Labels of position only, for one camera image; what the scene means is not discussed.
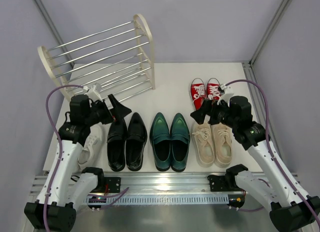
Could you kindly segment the red canvas sneaker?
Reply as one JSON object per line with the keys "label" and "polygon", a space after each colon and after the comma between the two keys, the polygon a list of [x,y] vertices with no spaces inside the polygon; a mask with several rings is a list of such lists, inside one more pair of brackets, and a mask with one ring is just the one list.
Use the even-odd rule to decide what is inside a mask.
{"label": "red canvas sneaker", "polygon": [[206,86],[202,79],[195,78],[190,85],[190,96],[195,110],[198,110],[207,98]]}
{"label": "red canvas sneaker", "polygon": [[216,78],[210,78],[206,85],[207,98],[212,101],[218,101],[221,97],[219,91],[220,82]]}

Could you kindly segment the beige lace sneaker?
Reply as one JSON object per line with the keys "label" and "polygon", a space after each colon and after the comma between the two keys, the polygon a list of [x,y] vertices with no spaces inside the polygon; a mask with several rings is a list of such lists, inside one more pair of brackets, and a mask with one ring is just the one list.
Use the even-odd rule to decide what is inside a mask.
{"label": "beige lace sneaker", "polygon": [[203,168],[212,166],[215,161],[215,151],[210,125],[194,122],[191,127],[191,138],[198,164]]}
{"label": "beige lace sneaker", "polygon": [[222,123],[210,128],[215,152],[214,163],[220,168],[227,168],[233,158],[231,129]]}

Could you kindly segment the white sneaker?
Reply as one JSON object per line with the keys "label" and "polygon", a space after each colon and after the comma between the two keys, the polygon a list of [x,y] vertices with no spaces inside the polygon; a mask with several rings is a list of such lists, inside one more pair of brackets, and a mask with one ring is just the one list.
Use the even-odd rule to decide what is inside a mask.
{"label": "white sneaker", "polygon": [[84,147],[77,159],[78,167],[82,171],[87,167],[92,167],[103,147],[105,138],[104,128],[100,124],[90,128],[90,134],[86,138]]}

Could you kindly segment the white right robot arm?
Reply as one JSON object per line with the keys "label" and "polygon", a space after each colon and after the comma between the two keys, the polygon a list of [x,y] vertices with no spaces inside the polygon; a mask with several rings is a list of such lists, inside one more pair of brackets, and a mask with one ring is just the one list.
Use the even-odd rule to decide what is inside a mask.
{"label": "white right robot arm", "polygon": [[313,222],[319,222],[320,198],[310,196],[275,150],[265,128],[253,120],[252,106],[244,96],[233,96],[229,101],[205,99],[190,116],[203,124],[219,123],[231,128],[235,140],[259,164],[269,184],[254,178],[242,164],[226,171],[232,185],[243,189],[269,213],[270,220],[279,232],[293,232]]}

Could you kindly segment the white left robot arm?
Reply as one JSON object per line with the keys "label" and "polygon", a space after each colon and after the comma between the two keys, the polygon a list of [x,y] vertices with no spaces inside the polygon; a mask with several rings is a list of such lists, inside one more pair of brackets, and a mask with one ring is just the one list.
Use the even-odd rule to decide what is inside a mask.
{"label": "white left robot arm", "polygon": [[85,94],[75,95],[63,125],[56,130],[58,145],[46,182],[34,202],[27,202],[24,214],[37,230],[69,232],[78,209],[90,192],[102,188],[105,180],[101,168],[86,167],[78,181],[70,187],[76,162],[85,142],[96,124],[107,125],[129,115],[130,108],[108,95],[112,108],[104,99],[93,100]]}

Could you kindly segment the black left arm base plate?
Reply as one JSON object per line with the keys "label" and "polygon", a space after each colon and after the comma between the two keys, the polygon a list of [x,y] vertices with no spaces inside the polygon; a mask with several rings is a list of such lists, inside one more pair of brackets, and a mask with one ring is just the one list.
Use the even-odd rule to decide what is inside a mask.
{"label": "black left arm base plate", "polygon": [[121,191],[121,177],[105,177],[99,189],[103,194],[116,194]]}

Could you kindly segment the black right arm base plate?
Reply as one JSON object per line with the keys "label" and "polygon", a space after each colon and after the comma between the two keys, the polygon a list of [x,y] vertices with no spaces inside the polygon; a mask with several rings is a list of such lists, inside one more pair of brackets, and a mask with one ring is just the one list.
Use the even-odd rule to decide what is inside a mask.
{"label": "black right arm base plate", "polygon": [[211,192],[227,192],[229,190],[224,175],[208,175],[207,180]]}

